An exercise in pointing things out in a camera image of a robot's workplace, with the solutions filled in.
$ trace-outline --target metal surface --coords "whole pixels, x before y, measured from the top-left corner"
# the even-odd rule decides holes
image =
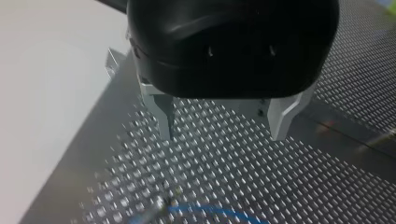
[[[100,177],[96,172],[111,158],[111,146],[118,143],[115,133],[122,130],[121,124],[131,118],[127,111],[133,112],[137,104],[139,87],[134,76],[128,75],[134,74],[134,64],[123,64],[119,73],[123,75],[112,79],[21,223],[83,223],[80,203],[92,198],[90,186]]]
[[[359,125],[396,127],[396,18],[375,1],[341,0],[341,18],[316,97]]]
[[[86,216],[97,223],[117,223],[115,215],[136,216],[158,195],[177,191],[182,192],[176,196],[178,203],[213,204],[271,223],[395,219],[395,185],[292,137],[273,142],[261,122],[224,106],[176,101],[176,138],[171,143],[161,140],[147,109],[141,105],[138,110],[136,119],[119,133],[120,146],[106,168],[109,176],[92,195],[95,203],[86,206]],[[297,135],[317,128],[306,119],[301,125],[294,126]],[[359,148],[349,139],[333,140],[344,150]],[[108,212],[100,217],[97,211],[103,207]],[[160,223],[213,220],[237,223],[232,217],[209,214],[172,214]]]
[[[163,141],[129,54],[21,223],[122,223],[164,194],[271,223],[396,223],[396,160],[379,151],[394,142],[367,144],[394,128],[396,114],[396,34],[380,10],[341,1],[317,100],[281,142],[258,113],[265,102],[235,113],[231,102],[179,99],[175,141]],[[158,223],[227,220],[242,222],[184,212]]]

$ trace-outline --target perforated metal plate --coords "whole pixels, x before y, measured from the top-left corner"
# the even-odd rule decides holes
[[[85,205],[87,223],[121,223],[158,195],[211,204],[270,223],[396,223],[396,186],[213,102],[176,100],[173,143],[142,106]],[[171,214],[158,223],[243,223],[225,215]]]
[[[374,1],[341,0],[317,99],[378,133],[396,128],[396,18]]]

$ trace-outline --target metal bracket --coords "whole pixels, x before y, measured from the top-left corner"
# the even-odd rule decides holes
[[[267,118],[274,140],[284,140],[291,122],[311,101],[317,82],[296,95],[271,99]]]
[[[173,96],[159,91],[151,83],[142,82],[141,76],[137,75],[143,103],[154,115],[158,123],[161,138],[171,140],[172,125],[175,115],[173,113]]]
[[[106,70],[107,74],[110,78],[113,78],[120,67],[120,62],[125,60],[126,56],[119,53],[114,49],[108,49],[107,57],[106,57]]]

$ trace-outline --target white surface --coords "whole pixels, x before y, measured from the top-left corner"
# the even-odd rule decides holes
[[[94,0],[0,2],[0,214],[18,223],[126,52],[126,16]]]

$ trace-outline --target blue line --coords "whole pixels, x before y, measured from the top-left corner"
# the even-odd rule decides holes
[[[177,212],[177,211],[182,211],[182,212],[205,211],[208,213],[220,213],[220,214],[225,214],[227,216],[238,217],[239,219],[249,221],[252,224],[269,224],[268,221],[257,220],[257,218],[248,217],[243,213],[235,212],[230,209],[217,208],[215,206],[208,206],[208,205],[207,206],[180,205],[180,206],[169,207],[169,212]]]

